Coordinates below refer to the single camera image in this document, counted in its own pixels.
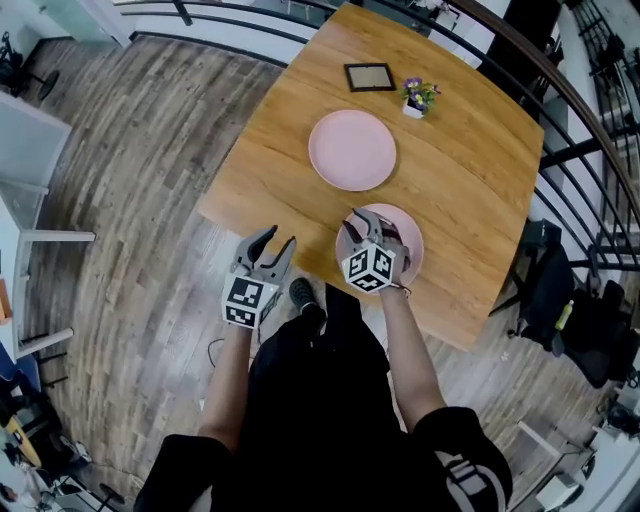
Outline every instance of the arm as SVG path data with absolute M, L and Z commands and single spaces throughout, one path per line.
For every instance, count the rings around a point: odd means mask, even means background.
M 418 421 L 446 407 L 433 362 L 404 290 L 387 287 L 380 291 L 387 323 L 391 378 L 402 419 L 409 432 Z
M 209 384 L 199 436 L 212 437 L 231 453 L 238 448 L 247 406 L 250 329 L 229 328 L 220 359 Z

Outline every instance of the wooden table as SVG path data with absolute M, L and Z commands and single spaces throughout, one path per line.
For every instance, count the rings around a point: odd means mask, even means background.
M 349 92 L 344 64 L 365 62 L 389 63 L 398 86 L 412 76 L 439 84 L 438 104 L 415 120 L 402 114 L 396 91 Z M 393 134 L 396 168 L 373 190 L 338 190 L 311 166 L 312 128 L 340 109 L 370 112 Z M 344 4 L 267 93 L 199 211 L 242 236 L 278 224 L 277 243 L 292 235 L 298 240 L 297 265 L 356 293 L 334 258 L 340 221 L 351 208 L 370 203 L 402 208 L 420 226 L 425 244 L 411 285 L 418 322 L 466 349 L 513 259 L 542 138 L 516 103 L 457 57 L 391 20 Z
M 14 436 L 16 441 L 20 439 L 18 449 L 22 452 L 22 455 L 24 455 L 35 467 L 41 468 L 42 461 L 38 456 L 38 452 L 36 452 L 36 449 L 31 444 L 31 441 L 29 441 L 29 437 L 25 434 L 24 430 L 22 430 L 22 426 L 15 416 L 12 416 L 9 420 L 6 430 L 9 435 Z

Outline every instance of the pink plate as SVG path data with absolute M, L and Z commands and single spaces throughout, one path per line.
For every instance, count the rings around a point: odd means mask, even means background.
M 382 121 L 360 110 L 338 110 L 309 137 L 314 169 L 334 187 L 361 191 L 380 185 L 396 164 L 396 144 Z
M 402 273 L 402 283 L 405 286 L 409 286 L 418 275 L 424 258 L 424 241 L 422 240 L 420 228 L 408 213 L 396 206 L 376 203 L 363 206 L 363 208 L 390 220 L 398 228 L 402 243 L 409 249 L 409 258 L 411 258 L 411 265 Z M 346 220 L 353 224 L 353 227 L 358 230 L 360 235 L 364 236 L 366 234 L 367 225 L 360 217 L 356 217 L 352 213 Z M 348 256 L 345 236 L 344 227 L 341 227 L 336 238 L 336 260 L 338 260 L 338 266 Z

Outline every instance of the wrist strap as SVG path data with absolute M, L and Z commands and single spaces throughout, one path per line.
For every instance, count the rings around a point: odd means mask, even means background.
M 389 283 L 389 286 L 393 286 L 394 288 L 398 288 L 400 290 L 404 290 L 404 294 L 407 297 L 407 299 L 411 296 L 411 289 L 407 288 L 406 286 L 404 286 L 402 284 Z

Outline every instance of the wooden floor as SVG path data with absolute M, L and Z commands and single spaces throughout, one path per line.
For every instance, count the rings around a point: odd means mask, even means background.
M 69 375 L 52 400 L 96 461 L 89 485 L 105 481 L 133 498 L 162 438 L 197 428 L 212 375 L 207 347 L 225 332 L 219 295 L 238 237 L 199 217 L 195 205 L 280 70 L 149 37 L 127 51 L 50 42 L 36 62 L 38 74 L 59 69 L 61 78 L 42 104 L 35 91 L 28 101 L 73 128 L 39 225 L 98 237 L 34 248 L 27 334 L 74 328 L 66 361 L 44 372 Z M 263 339 L 292 314 L 281 301 Z M 585 442 L 606 390 L 590 388 L 566 358 L 509 340 L 514 314 L 488 320 L 470 353 L 427 344 L 447 402 L 474 408 L 505 453 L 517 499 L 551 459 L 516 422 L 525 419 L 556 447 L 564 438 Z M 386 343 L 380 312 L 365 317 Z

